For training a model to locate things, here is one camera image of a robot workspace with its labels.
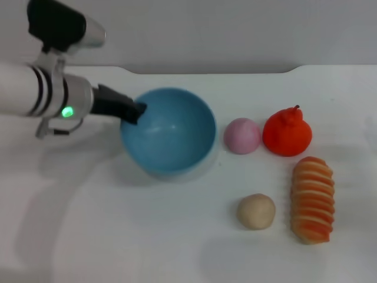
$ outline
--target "gray wall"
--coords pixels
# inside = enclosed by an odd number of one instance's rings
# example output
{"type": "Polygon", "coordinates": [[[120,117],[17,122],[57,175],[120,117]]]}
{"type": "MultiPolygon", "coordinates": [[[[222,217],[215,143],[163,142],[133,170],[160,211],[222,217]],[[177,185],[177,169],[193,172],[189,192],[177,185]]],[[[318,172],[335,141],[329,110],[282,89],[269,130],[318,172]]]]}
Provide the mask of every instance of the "gray wall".
{"type": "MultiPolygon", "coordinates": [[[[102,23],[101,50],[74,64],[136,73],[270,73],[377,64],[377,0],[63,0],[102,23]]],[[[27,0],[0,1],[0,59],[31,61],[27,0]]]]}

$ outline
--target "red toy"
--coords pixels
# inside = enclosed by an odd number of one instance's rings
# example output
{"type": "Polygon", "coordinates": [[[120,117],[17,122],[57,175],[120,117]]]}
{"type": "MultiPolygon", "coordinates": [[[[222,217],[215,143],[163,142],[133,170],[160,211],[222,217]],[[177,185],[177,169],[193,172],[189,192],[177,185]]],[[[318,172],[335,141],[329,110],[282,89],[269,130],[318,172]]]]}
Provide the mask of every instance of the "red toy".
{"type": "Polygon", "coordinates": [[[262,139],[271,152],[295,156],[310,145],[312,129],[303,120],[302,111],[296,105],[272,115],[264,125],[262,139]]]}

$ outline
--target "black stripe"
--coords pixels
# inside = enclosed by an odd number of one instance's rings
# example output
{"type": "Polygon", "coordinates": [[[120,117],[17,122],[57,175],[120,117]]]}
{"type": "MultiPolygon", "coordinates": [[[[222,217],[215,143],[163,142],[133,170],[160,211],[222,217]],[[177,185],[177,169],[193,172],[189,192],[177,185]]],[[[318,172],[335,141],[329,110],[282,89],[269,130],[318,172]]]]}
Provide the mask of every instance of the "black stripe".
{"type": "Polygon", "coordinates": [[[50,78],[49,74],[45,70],[43,70],[41,68],[40,68],[40,70],[41,70],[42,74],[46,78],[46,81],[47,81],[47,90],[48,91],[47,91],[47,99],[46,99],[45,105],[43,106],[42,110],[37,113],[37,116],[41,116],[41,115],[43,115],[46,112],[49,104],[51,103],[51,99],[52,99],[52,82],[51,82],[51,78],[50,78]]]}
{"type": "Polygon", "coordinates": [[[68,97],[70,96],[70,91],[68,90],[68,84],[64,78],[63,78],[63,88],[64,88],[63,102],[61,104],[59,111],[55,114],[54,117],[58,117],[60,113],[63,111],[63,109],[65,108],[65,106],[67,106],[68,97]]]}
{"type": "Polygon", "coordinates": [[[36,100],[33,108],[27,114],[27,116],[32,116],[34,114],[35,110],[39,107],[39,105],[41,104],[41,101],[42,101],[43,81],[42,81],[42,77],[41,77],[40,73],[38,72],[38,70],[36,68],[34,68],[33,66],[29,66],[29,67],[32,68],[32,70],[35,73],[35,76],[38,79],[38,97],[37,97],[37,100],[36,100]]]}

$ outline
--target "orange striped bread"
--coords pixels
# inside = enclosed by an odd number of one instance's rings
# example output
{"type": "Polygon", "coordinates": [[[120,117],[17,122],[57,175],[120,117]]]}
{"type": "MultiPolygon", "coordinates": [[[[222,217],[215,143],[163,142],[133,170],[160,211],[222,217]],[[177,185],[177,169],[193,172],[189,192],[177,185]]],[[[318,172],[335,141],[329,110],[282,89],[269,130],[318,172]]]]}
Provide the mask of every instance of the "orange striped bread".
{"type": "Polygon", "coordinates": [[[308,245],[330,241],[335,212],[332,175],[326,162],[317,157],[305,157],[293,169],[290,224],[308,245]]]}

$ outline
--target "green led light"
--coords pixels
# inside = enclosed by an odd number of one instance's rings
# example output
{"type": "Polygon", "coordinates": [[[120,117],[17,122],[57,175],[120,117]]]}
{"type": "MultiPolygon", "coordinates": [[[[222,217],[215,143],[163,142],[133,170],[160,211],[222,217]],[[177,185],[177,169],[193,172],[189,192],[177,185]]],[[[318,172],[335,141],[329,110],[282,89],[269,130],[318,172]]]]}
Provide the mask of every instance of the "green led light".
{"type": "Polygon", "coordinates": [[[71,117],[72,115],[74,114],[74,111],[73,111],[73,108],[71,106],[68,106],[66,108],[64,108],[61,112],[61,115],[64,117],[64,118],[68,118],[68,117],[71,117]]]}

